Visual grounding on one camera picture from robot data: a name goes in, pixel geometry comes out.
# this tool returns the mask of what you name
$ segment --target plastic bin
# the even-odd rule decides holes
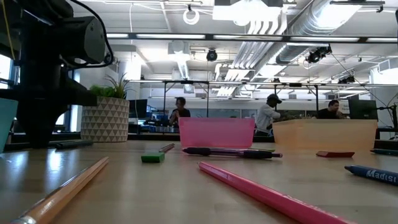
[[[11,123],[16,117],[18,101],[0,98],[0,153],[7,142]]]
[[[376,120],[295,119],[272,125],[277,147],[329,151],[373,149]]]
[[[251,147],[254,119],[180,118],[181,147]]]

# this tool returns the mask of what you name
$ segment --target pink plastic bin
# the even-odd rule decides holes
[[[180,141],[186,147],[247,149],[254,134],[253,119],[180,118]]]

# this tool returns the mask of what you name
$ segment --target security camera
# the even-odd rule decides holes
[[[217,53],[215,49],[210,49],[209,52],[207,52],[206,59],[208,62],[214,62],[217,60]]]

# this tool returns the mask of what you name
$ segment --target potted plant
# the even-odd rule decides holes
[[[126,100],[128,81],[125,74],[116,81],[107,75],[111,86],[93,85],[90,91],[97,96],[97,106],[84,106],[81,116],[81,139],[93,142],[127,141],[129,105]]]

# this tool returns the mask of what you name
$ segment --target person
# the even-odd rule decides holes
[[[172,115],[170,116],[170,120],[169,120],[169,123],[171,125],[173,125],[173,124],[178,125],[179,118],[190,118],[191,117],[191,112],[184,108],[186,102],[187,101],[185,100],[184,97],[177,98],[177,100],[175,102],[177,109],[173,110]]]
[[[282,103],[279,97],[276,94],[271,94],[267,97],[267,104],[260,107],[256,118],[256,136],[268,136],[273,120],[280,118],[280,113],[274,110],[279,103]]]
[[[318,111],[317,119],[343,119],[343,114],[338,110],[339,102],[332,100],[328,104],[328,108]]]

